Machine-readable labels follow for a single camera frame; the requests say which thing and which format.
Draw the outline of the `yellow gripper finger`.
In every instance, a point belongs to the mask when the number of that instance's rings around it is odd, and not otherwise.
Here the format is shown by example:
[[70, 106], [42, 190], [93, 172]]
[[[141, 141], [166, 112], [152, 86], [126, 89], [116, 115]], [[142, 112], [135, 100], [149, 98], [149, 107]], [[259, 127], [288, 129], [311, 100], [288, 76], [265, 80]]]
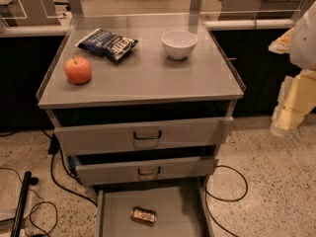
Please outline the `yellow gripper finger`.
[[286, 31], [281, 37], [274, 40], [269, 45], [269, 51], [277, 54], [289, 53], [293, 32], [294, 28], [291, 28], [288, 31]]
[[297, 129], [316, 108], [316, 71], [302, 69], [281, 83], [270, 131], [283, 137]]

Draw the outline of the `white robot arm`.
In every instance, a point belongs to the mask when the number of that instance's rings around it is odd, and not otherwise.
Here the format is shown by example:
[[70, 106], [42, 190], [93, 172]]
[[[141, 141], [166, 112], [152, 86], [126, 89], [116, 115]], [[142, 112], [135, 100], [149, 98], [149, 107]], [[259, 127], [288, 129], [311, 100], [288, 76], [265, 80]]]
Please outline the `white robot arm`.
[[288, 53], [290, 62], [301, 69], [295, 77], [284, 78], [272, 117], [271, 133], [286, 136], [316, 108], [316, 2], [270, 44], [269, 51]]

